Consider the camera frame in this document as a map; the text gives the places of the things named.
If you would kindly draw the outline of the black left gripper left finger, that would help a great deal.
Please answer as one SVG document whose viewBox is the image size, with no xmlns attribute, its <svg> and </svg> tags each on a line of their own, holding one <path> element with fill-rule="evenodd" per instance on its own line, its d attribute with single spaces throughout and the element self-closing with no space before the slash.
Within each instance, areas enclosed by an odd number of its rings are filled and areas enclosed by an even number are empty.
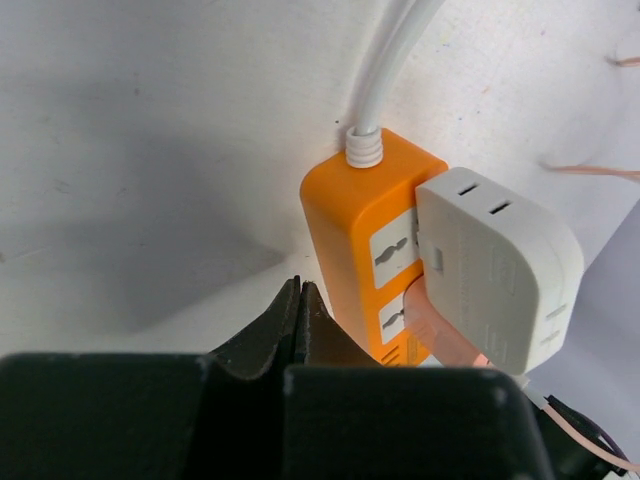
<svg viewBox="0 0 640 480">
<path fill-rule="evenodd" d="M 1 361 L 5 479 L 275 479 L 300 281 L 208 353 Z"/>
</svg>

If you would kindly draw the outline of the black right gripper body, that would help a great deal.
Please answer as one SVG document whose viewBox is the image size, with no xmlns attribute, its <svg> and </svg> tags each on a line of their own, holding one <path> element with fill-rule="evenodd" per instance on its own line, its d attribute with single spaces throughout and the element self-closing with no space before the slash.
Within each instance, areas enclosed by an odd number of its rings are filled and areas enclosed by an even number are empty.
<svg viewBox="0 0 640 480">
<path fill-rule="evenodd" d="M 530 394 L 557 479 L 638 479 L 632 462 L 597 423 L 553 395 Z"/>
</svg>

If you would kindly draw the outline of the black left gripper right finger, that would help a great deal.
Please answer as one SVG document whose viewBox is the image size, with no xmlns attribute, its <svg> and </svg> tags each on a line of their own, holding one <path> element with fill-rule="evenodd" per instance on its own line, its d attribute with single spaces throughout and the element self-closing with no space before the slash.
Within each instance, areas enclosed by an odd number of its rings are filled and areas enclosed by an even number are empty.
<svg viewBox="0 0 640 480">
<path fill-rule="evenodd" d="M 314 365 L 311 325 L 333 320 L 311 282 L 299 321 L 305 362 L 283 375 L 283 478 L 553 478 L 529 401 L 509 376 Z"/>
</svg>

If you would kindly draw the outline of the pink charger block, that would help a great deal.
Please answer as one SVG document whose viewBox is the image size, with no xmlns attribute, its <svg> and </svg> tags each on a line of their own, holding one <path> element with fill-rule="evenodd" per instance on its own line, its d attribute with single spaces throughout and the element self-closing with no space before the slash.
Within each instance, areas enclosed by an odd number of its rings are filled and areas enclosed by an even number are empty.
<svg viewBox="0 0 640 480">
<path fill-rule="evenodd" d="M 405 328 L 443 366 L 493 367 L 480 350 L 436 311 L 427 296 L 424 275 L 406 290 L 403 310 Z"/>
</svg>

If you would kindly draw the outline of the white plug adapter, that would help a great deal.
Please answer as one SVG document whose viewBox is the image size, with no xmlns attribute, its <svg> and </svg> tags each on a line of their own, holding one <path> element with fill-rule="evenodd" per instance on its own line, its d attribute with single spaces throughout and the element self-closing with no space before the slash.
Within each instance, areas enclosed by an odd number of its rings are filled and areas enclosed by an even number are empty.
<svg viewBox="0 0 640 480">
<path fill-rule="evenodd" d="M 487 359 L 524 375 L 563 346 L 585 271 L 556 214 L 479 173 L 447 170 L 415 190 L 426 296 Z"/>
</svg>

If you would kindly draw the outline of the orange power strip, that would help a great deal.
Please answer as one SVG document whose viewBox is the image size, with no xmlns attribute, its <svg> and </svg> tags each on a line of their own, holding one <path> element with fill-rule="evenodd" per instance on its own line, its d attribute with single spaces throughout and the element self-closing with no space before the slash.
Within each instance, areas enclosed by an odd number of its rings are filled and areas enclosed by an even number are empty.
<svg viewBox="0 0 640 480">
<path fill-rule="evenodd" d="M 336 322 L 379 363 L 416 366 L 429 352 L 403 306 L 423 273 L 415 189 L 448 165 L 388 129 L 381 140 L 378 165 L 352 167 L 340 151 L 309 171 L 300 198 Z"/>
</svg>

